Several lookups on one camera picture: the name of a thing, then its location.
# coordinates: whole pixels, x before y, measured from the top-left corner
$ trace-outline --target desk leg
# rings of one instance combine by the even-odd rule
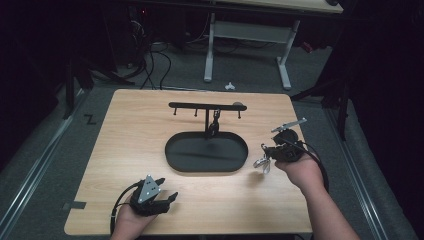
[[[215,13],[211,13],[211,23],[209,25],[209,47],[208,54],[206,56],[205,66],[205,82],[212,82],[212,70],[213,70],[213,38],[215,34]]]
[[[286,43],[286,49],[283,52],[283,56],[277,57],[278,69],[280,70],[281,81],[283,82],[283,88],[285,90],[291,89],[289,75],[287,74],[286,61],[289,56],[290,49],[293,45],[294,38],[296,37],[297,29],[299,28],[300,21],[296,20],[289,33],[289,37]]]

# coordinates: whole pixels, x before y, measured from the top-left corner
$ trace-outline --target dark background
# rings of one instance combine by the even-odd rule
[[[305,20],[295,45],[334,50],[317,85],[346,82],[369,146],[417,235],[424,237],[421,174],[424,103],[423,1],[343,1],[345,16],[372,24],[339,25]],[[202,12],[148,8],[146,31],[183,48],[201,33]],[[274,17],[264,17],[272,22]],[[109,71],[134,60],[135,45],[125,5],[34,3],[0,6],[1,169],[31,131],[56,106],[72,56]],[[317,93],[337,100],[342,85]]]

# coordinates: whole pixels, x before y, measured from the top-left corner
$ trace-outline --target wire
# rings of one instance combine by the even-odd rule
[[[302,143],[303,143],[303,144],[305,144],[308,148],[312,149],[312,151],[314,151],[314,153],[317,155],[317,158],[318,158],[318,159],[321,159],[321,157],[319,156],[319,154],[318,154],[317,150],[315,150],[315,148],[314,148],[314,147],[312,147],[310,144],[307,144],[307,143],[305,143],[305,142],[302,142]]]
[[[138,65],[136,70],[134,70],[132,73],[129,73],[127,75],[120,76],[120,77],[123,78],[123,79],[133,78],[133,77],[139,75],[140,73],[142,73],[144,71],[145,67],[146,67],[146,62],[144,60],[142,60],[141,63]],[[112,79],[110,79],[108,77],[103,77],[103,76],[97,75],[94,72],[91,72],[91,76],[95,79],[102,80],[102,81],[113,81]]]
[[[208,43],[207,42],[202,42],[202,41],[205,41],[205,40],[208,40],[208,37],[199,39],[197,41],[192,41],[190,44],[186,44],[186,47],[191,48],[191,49],[196,49],[196,50],[205,49],[205,48],[208,47]],[[195,44],[197,44],[197,45],[200,45],[201,44],[201,47],[194,47],[193,45],[195,45]]]
[[[163,90],[162,89],[163,80],[165,79],[166,75],[168,75],[169,70],[171,70],[171,59],[161,52],[154,52],[154,53],[157,53],[157,54],[164,56],[166,59],[168,59],[168,62],[169,62],[168,69],[166,70],[165,74],[162,76],[162,78],[160,79],[160,82],[159,82],[159,89]]]
[[[116,203],[115,203],[115,205],[113,206],[113,209],[112,209],[112,214],[110,215],[110,235],[112,235],[113,234],[113,231],[115,230],[115,219],[116,219],[116,212],[117,212],[117,210],[118,210],[118,206],[119,205],[122,205],[122,204],[119,204],[119,202],[121,201],[121,199],[122,199],[122,197],[129,191],[129,190],[131,190],[132,188],[135,188],[135,187],[137,187],[137,186],[139,186],[141,183],[143,182],[143,180],[141,180],[141,181],[139,181],[139,182],[137,182],[137,183],[134,183],[133,185],[131,185],[131,186],[129,186],[127,189],[125,189],[122,193],[121,193],[121,195],[118,197],[118,199],[116,200]]]
[[[152,43],[151,45],[153,46],[153,45],[162,45],[162,44],[165,45],[165,48],[161,50],[155,50],[153,52],[163,52],[169,48],[169,43],[166,43],[166,42],[156,42],[156,43]]]
[[[253,43],[253,42],[257,42],[257,41],[240,41],[240,45],[243,47],[249,47],[249,48],[267,48],[267,47],[272,47],[275,46],[277,43],[274,42],[266,42],[266,43],[261,43],[262,45],[260,46],[255,46],[255,45],[251,45],[251,44],[247,44],[247,42]]]
[[[145,68],[145,70],[146,70],[146,73],[147,73],[147,77],[146,77],[146,79],[144,80],[144,82],[143,82],[143,84],[141,85],[141,87],[140,87],[140,89],[143,89],[144,88],[144,86],[146,85],[146,83],[147,83],[147,80],[149,80],[149,82],[152,84],[152,89],[156,89],[156,86],[155,86],[155,84],[153,83],[153,81],[152,81],[152,79],[150,78],[150,76],[152,75],[152,73],[153,73],[153,70],[155,69],[155,61],[154,61],[154,59],[153,59],[153,54],[152,54],[152,51],[151,51],[152,49],[151,49],[151,46],[150,46],[150,50],[149,50],[149,55],[150,55],[150,59],[151,59],[151,61],[152,61],[152,69],[150,70],[150,72],[147,70],[147,67]]]
[[[138,26],[137,30],[139,30],[140,28],[143,28],[143,26],[141,26],[141,24],[135,20],[131,20],[131,23],[135,23]]]
[[[129,205],[130,203],[120,203],[120,204],[118,204],[118,207],[119,206],[122,206],[122,205],[125,205],[125,204],[128,204]]]
[[[218,50],[215,46],[216,46],[216,44],[214,44],[214,51],[216,51],[216,52],[218,52],[218,53],[232,53],[232,52],[234,52],[234,51],[236,51],[239,47],[240,47],[240,44],[239,44],[239,42],[237,41],[237,40],[235,40],[235,39],[221,39],[221,41],[220,41],[223,45],[222,46],[224,46],[224,47],[226,47],[226,46],[231,46],[231,45],[233,45],[234,46],[234,48],[233,49],[231,49],[231,50],[229,50],[229,51],[221,51],[221,50]]]
[[[208,16],[206,17],[205,26],[203,27],[203,31],[202,31],[202,33],[200,33],[200,35],[199,35],[197,38],[195,38],[194,40],[189,41],[189,42],[186,42],[186,44],[190,44],[190,43],[194,43],[194,42],[197,42],[197,41],[202,41],[202,40],[204,40],[204,39],[207,39],[207,37],[203,37],[203,35],[205,34],[206,29],[207,29],[207,27],[208,27],[208,23],[209,23],[209,21],[210,21],[210,16],[211,16],[211,14],[210,14],[210,13],[208,13]]]

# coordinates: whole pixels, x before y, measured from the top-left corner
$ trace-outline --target desk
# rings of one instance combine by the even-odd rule
[[[321,13],[340,14],[343,12],[343,8],[340,5],[331,6],[326,3],[325,0],[214,0],[213,4],[216,4],[217,2]],[[256,24],[215,21],[215,14],[212,13],[209,27],[209,47],[206,56],[204,81],[212,81],[213,44],[215,37],[274,42],[285,44],[285,49],[282,52],[281,57],[277,57],[277,65],[281,81],[283,83],[283,88],[290,90],[291,84],[285,64],[293,45],[293,41],[296,37],[299,24],[300,20],[295,20],[292,27],[271,27]]]
[[[172,169],[165,144],[176,133],[204,130],[204,112],[174,109],[169,102],[233,104],[247,110],[222,112],[220,131],[241,136],[248,148],[239,170],[227,173],[184,173]],[[253,163],[263,156],[261,143],[273,145],[271,129],[297,120],[283,94],[118,90],[110,103],[75,201],[65,225],[70,235],[109,234],[110,213],[118,196],[151,174],[164,177],[165,197],[179,192],[168,213],[145,234],[252,234],[311,232],[306,202],[286,174],[271,166],[268,175]],[[292,128],[300,139],[299,126]]]

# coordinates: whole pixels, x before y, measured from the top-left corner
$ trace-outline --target finger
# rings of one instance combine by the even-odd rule
[[[129,203],[131,201],[132,193],[128,195],[128,197],[125,199],[126,203]]]
[[[285,171],[287,164],[288,164],[287,162],[279,162],[279,161],[275,161],[275,163],[274,163],[274,165],[277,168],[279,168],[279,169],[281,169],[283,171]]]

